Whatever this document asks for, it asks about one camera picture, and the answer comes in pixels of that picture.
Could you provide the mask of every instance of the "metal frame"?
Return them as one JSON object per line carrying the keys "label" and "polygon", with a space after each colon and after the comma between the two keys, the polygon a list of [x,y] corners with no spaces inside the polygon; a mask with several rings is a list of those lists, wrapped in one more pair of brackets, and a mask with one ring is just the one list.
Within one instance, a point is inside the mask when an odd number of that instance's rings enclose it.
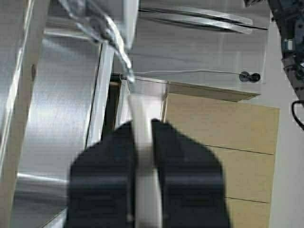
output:
{"label": "metal frame", "polygon": [[[1,1],[0,8],[24,9],[26,1]],[[18,163],[23,142],[25,127],[31,102],[32,85],[35,69],[39,59],[45,27],[49,0],[28,0],[23,24],[2,22],[1,31],[6,32],[10,27],[17,26],[20,32],[20,45],[16,51],[16,62],[12,68],[12,82],[5,101],[6,106],[0,129],[0,227],[8,228],[16,185]]]}

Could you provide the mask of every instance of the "stainless steel cabinet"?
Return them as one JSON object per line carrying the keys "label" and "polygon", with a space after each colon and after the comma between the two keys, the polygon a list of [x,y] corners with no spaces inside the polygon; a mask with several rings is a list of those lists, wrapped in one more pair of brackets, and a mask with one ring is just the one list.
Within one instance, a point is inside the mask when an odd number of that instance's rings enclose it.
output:
{"label": "stainless steel cabinet", "polygon": [[[241,83],[228,72],[263,77],[269,22],[266,3],[245,8],[243,0],[142,0],[130,51],[134,71],[166,71],[137,75],[258,93],[259,83]],[[176,72],[186,69],[225,73]],[[114,71],[121,72],[118,63]]]}
{"label": "stainless steel cabinet", "polygon": [[85,148],[100,46],[46,36],[19,164],[12,227],[42,227],[65,208],[69,165]]}

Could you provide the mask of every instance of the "wooden cabinet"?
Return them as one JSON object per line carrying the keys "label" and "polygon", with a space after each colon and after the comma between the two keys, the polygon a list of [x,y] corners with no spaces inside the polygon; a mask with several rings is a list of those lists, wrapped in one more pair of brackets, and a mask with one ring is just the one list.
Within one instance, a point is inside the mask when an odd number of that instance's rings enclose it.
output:
{"label": "wooden cabinet", "polygon": [[234,228],[267,228],[279,110],[168,94],[165,120],[222,162]]}
{"label": "wooden cabinet", "polygon": [[268,228],[269,203],[229,198],[226,202],[233,228]]}
{"label": "wooden cabinet", "polygon": [[203,143],[224,148],[274,154],[277,108],[169,94],[166,120]]}
{"label": "wooden cabinet", "polygon": [[226,196],[270,203],[274,156],[209,147],[222,162]]}

